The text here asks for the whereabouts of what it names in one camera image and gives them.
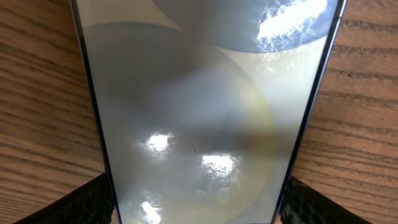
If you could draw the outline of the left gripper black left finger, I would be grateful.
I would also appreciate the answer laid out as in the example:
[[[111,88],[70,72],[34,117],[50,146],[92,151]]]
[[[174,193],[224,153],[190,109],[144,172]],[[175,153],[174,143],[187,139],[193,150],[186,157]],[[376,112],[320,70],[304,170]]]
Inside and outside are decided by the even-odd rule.
[[[111,187],[103,173],[15,224],[110,224],[113,210]]]

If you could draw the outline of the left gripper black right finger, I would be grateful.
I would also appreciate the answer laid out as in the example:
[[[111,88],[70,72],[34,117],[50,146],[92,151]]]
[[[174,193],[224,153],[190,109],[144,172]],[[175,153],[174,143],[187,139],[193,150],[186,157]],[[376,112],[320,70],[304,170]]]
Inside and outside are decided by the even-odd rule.
[[[284,191],[280,220],[283,224],[370,224],[294,177]]]

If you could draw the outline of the blue Samsung Galaxy smartphone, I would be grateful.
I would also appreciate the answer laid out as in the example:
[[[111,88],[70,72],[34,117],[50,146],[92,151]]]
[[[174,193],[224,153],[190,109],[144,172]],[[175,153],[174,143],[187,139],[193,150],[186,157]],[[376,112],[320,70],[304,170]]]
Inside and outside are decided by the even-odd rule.
[[[119,223],[274,223],[346,3],[76,0]]]

